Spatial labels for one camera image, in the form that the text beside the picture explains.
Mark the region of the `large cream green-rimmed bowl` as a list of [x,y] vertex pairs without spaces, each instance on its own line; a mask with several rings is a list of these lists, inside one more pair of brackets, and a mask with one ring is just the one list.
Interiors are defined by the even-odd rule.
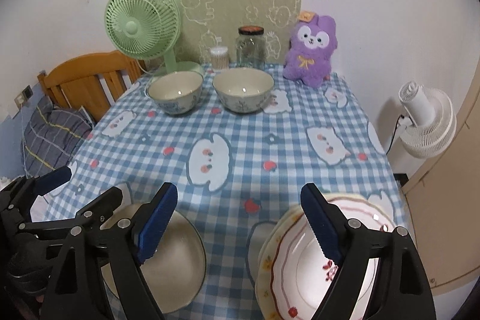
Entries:
[[141,265],[160,310],[174,313],[189,305],[202,288],[206,270],[199,232],[184,215],[174,212],[154,256]]

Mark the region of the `grey plaid pillow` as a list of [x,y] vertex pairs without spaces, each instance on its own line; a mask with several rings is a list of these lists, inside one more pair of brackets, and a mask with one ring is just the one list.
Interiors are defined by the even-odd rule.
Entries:
[[92,129],[82,112],[56,106],[44,96],[33,110],[21,141],[26,176],[43,176],[66,166]]

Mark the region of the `cream plate yellow flowers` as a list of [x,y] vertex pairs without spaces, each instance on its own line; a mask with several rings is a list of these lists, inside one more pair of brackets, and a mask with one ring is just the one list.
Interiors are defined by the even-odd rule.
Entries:
[[289,227],[303,214],[302,207],[295,205],[283,214],[265,240],[258,256],[258,273],[255,283],[256,300],[263,319],[281,319],[276,309],[271,291],[272,264],[277,254],[278,244]]

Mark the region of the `blue floral ceramic bowl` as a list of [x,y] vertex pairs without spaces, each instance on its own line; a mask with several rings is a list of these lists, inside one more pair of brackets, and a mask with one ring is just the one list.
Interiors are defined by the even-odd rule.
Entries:
[[175,71],[156,77],[145,94],[167,115],[184,115],[199,103],[203,77],[195,71]]

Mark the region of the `blue checkered tablecloth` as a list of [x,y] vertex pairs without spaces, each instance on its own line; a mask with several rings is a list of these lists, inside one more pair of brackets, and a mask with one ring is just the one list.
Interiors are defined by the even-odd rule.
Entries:
[[97,123],[72,159],[72,179],[55,192],[49,220],[72,218],[101,192],[124,184],[135,203],[170,182],[177,209],[197,228],[206,249],[200,293],[174,319],[260,319],[248,255],[270,223],[314,183],[356,193],[392,208],[406,223],[404,200],[374,125],[347,82],[332,75],[320,88],[284,79],[272,65],[276,101],[237,115],[222,107],[204,75],[199,104],[166,115],[140,79]]

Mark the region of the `white standing fan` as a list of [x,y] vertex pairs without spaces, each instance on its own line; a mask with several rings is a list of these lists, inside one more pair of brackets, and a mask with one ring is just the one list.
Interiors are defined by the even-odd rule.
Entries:
[[400,135],[404,149],[418,159],[443,153],[456,133],[456,113],[447,93],[412,80],[398,97],[412,121]]

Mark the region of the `leaf pattern ceramic bowl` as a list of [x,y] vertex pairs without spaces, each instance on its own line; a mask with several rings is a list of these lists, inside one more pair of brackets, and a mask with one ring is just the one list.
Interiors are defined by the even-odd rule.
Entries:
[[275,82],[265,71],[238,67],[215,75],[212,85],[223,107],[237,114],[250,114],[267,104]]

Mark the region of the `cotton swab container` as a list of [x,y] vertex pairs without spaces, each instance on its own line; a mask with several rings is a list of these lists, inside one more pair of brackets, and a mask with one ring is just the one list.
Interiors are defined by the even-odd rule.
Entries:
[[230,67],[229,49],[226,46],[216,46],[209,50],[211,67],[214,71],[222,71]]

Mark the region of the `green desk fan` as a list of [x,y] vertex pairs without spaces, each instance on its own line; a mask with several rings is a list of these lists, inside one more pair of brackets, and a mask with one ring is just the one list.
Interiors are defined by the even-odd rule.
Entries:
[[182,32],[179,0],[109,0],[104,25],[112,44],[122,54],[143,62],[163,60],[162,65],[148,72],[152,76],[175,71],[204,74],[200,64],[176,60],[174,46]]

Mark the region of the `glass jar black lid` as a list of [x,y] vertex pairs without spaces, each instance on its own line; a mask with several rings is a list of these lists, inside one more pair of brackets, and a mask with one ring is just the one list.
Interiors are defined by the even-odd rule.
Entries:
[[236,40],[236,60],[238,67],[264,69],[265,63],[264,29],[247,25],[238,28]]

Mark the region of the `purple plush bunny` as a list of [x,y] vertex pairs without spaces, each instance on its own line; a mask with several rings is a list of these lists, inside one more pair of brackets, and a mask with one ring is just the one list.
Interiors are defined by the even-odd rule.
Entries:
[[338,46],[335,19],[316,13],[300,16],[289,46],[283,77],[319,88],[332,70],[331,57]]

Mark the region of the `wall power socket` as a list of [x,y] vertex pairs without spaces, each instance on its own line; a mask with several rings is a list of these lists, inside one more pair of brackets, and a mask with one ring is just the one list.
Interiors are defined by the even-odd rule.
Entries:
[[33,96],[33,91],[30,85],[22,90],[22,92],[15,98],[16,105],[21,108]]

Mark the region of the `green cartoon wall mat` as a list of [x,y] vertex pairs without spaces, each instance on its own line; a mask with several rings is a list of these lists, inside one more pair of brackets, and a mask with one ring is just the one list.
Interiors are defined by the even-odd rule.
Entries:
[[241,26],[264,29],[266,62],[282,63],[302,0],[179,0],[181,34],[174,46],[178,62],[210,61],[210,48],[226,46],[236,60]]

